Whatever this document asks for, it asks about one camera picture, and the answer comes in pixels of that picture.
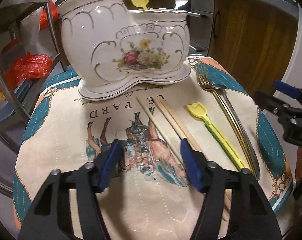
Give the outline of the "right hand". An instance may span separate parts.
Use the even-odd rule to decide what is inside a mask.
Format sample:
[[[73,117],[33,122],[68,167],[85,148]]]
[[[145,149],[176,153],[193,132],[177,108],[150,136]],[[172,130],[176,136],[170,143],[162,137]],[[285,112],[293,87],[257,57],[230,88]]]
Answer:
[[[295,179],[298,181],[302,179],[302,147],[298,147],[296,155]]]

